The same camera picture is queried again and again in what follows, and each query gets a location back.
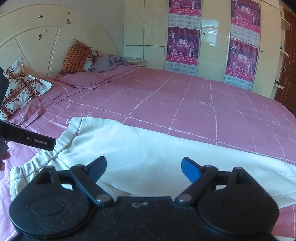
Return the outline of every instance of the finger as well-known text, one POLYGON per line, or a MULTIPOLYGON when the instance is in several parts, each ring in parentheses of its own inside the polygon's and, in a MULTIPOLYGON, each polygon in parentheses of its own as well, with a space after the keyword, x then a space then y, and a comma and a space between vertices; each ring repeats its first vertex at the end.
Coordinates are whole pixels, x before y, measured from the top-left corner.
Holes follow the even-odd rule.
POLYGON ((0 160, 0 172, 4 170, 5 170, 5 163, 2 160, 0 160))
POLYGON ((10 153, 7 151, 4 156, 2 157, 3 160, 7 160, 10 158, 10 153))

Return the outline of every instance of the cream headboard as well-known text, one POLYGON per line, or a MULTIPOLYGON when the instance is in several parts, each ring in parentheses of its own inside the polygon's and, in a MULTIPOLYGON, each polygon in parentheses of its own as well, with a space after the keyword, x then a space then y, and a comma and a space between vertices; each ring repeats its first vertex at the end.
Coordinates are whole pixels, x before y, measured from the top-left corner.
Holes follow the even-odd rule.
POLYGON ((105 30, 71 8, 37 4, 14 9, 0 16, 0 67, 5 70, 22 58, 27 75, 55 77, 73 39, 103 55, 116 53, 105 30))

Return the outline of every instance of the bed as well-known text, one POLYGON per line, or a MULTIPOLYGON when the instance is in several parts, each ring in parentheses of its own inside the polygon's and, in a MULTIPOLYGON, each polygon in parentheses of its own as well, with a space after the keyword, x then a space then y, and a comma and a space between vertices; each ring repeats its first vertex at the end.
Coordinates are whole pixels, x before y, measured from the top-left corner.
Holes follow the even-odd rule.
MULTIPOLYGON (((51 4, 8 12, 0 17, 0 26, 26 14, 32 20, 0 36, 0 66, 5 68, 21 57, 26 73, 46 78, 52 87, 17 110, 10 122, 59 138, 74 116, 113 119, 296 164, 296 118, 280 103, 221 82, 134 66, 56 78, 73 38, 95 46, 102 54, 116 53, 112 41, 98 24, 89 23, 73 9, 51 4), (41 31, 43 36, 35 38, 41 31)), ((8 145, 11 158, 0 172, 0 237, 5 241, 16 234, 8 214, 10 170, 40 151, 13 142, 8 145)), ((294 205, 280 209, 273 234, 295 237, 294 205)))

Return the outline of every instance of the gray towel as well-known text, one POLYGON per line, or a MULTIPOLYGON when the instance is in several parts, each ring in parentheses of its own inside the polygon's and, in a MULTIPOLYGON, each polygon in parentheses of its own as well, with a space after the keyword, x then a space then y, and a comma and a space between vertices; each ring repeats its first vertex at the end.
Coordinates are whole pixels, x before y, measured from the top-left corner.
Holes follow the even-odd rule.
POLYGON ((94 63, 92 67, 88 69, 89 72, 104 72, 113 70, 117 65, 130 65, 129 62, 125 61, 125 59, 116 54, 107 54, 103 58, 99 59, 94 63))

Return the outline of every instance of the pink bedspread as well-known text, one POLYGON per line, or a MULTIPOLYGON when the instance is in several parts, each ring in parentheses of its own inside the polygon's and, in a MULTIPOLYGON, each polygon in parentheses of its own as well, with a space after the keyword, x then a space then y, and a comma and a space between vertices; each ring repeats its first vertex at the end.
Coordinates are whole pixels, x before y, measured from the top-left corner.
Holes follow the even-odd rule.
MULTIPOLYGON (((85 74, 83 78, 87 81, 89 77, 85 74)), ((296 118, 274 100, 217 81, 141 69, 61 100, 26 129, 59 138, 73 116, 114 119, 296 163, 296 118)), ((23 165, 39 151, 15 143, 9 143, 9 147, 12 157, 0 174, 0 237, 6 241, 15 234, 8 219, 10 169, 23 165)), ((294 208, 280 210, 273 234, 295 236, 294 208)))

